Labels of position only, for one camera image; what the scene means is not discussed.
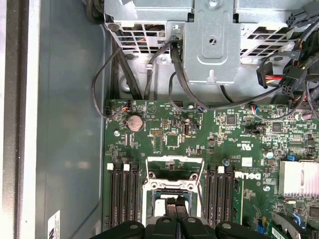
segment gray metal panel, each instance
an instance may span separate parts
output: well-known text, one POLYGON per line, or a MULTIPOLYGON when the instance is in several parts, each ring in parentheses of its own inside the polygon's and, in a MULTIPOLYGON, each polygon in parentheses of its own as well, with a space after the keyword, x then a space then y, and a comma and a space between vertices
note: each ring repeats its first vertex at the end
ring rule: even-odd
POLYGON ((187 21, 192 12, 194 0, 120 0, 105 1, 105 13, 114 18, 114 22, 144 21, 187 21))
MULTIPOLYGON (((35 238, 47 237, 47 221, 60 210, 60 238, 87 239, 102 218, 103 122, 90 86, 110 44, 78 0, 42 1, 40 23, 35 238)), ((99 99, 109 85, 101 82, 99 99)))
POLYGON ((185 23, 183 64, 193 83, 233 84, 239 69, 241 26, 233 24, 233 2, 216 4, 195 1, 194 22, 185 23))

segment black ram slot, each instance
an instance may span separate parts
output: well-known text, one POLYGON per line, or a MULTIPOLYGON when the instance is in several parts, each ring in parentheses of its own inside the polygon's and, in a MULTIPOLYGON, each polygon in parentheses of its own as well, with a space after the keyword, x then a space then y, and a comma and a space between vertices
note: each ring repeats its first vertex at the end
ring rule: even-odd
POLYGON ((138 218, 138 203, 139 203, 139 168, 137 164, 131 165, 128 181, 127 193, 127 221, 139 221, 138 218))
POLYGON ((111 216, 110 227, 113 228, 119 224, 119 207, 121 193, 121 174, 120 164, 115 164, 114 170, 111 172, 111 216))
POLYGON ((225 209, 226 175, 218 174, 218 192, 217 192, 217 218, 216 225, 223 221, 225 209))
POLYGON ((225 208, 223 221, 231 220, 232 202, 234 189, 234 172, 231 167, 226 168, 226 193, 225 193, 225 208))
POLYGON ((206 177, 205 216, 210 227, 216 226, 217 209, 217 171, 215 167, 208 169, 206 177))
POLYGON ((128 171, 122 171, 121 173, 121 186, 120 186, 120 206, 119 206, 119 224, 126 221, 127 205, 128 205, 128 171))

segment screw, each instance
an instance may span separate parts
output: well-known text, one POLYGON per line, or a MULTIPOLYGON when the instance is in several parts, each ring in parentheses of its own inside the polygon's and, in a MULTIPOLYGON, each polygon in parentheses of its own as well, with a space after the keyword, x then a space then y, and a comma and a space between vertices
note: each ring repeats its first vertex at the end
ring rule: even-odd
POLYGON ((225 229, 231 229, 231 225, 229 225, 228 223, 224 223, 223 225, 221 225, 223 228, 225 229))
POLYGON ((114 131, 114 136, 115 137, 118 137, 118 136, 120 136, 121 135, 121 132, 119 131, 119 130, 115 130, 114 131))
POLYGON ((210 7, 216 7, 217 6, 218 1, 217 0, 209 0, 209 6, 210 7))
POLYGON ((187 221, 189 223, 195 223, 196 222, 196 219, 195 218, 188 218, 187 221))
POLYGON ((264 186, 264 191, 265 191, 265 192, 269 192, 269 191, 270 191, 270 187, 269 187, 268 185, 265 185, 265 186, 264 186))
POLYGON ((167 58, 166 58, 166 57, 162 57, 162 58, 160 59, 160 61, 161 61, 162 63, 166 63, 166 62, 167 62, 167 58))

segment white label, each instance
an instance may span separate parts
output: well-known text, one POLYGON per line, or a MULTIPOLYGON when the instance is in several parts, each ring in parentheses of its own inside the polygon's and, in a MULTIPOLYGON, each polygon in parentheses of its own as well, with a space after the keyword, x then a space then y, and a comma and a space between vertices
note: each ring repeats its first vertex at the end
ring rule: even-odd
POLYGON ((277 238, 277 239, 285 239, 282 235, 280 235, 279 232, 276 231, 276 229, 272 228, 271 232, 275 236, 275 238, 277 238))
POLYGON ((242 158, 241 159, 241 166, 242 167, 252 167, 253 166, 253 158, 242 158))
POLYGON ((60 239, 60 210, 48 220, 48 239, 60 239))

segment silver heatsink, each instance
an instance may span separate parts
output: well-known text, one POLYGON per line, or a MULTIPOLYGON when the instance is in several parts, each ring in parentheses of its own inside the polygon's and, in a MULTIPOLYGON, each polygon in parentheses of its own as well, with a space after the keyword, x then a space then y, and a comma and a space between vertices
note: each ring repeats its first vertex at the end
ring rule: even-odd
POLYGON ((319 163, 281 161, 279 194, 285 197, 319 197, 319 163))

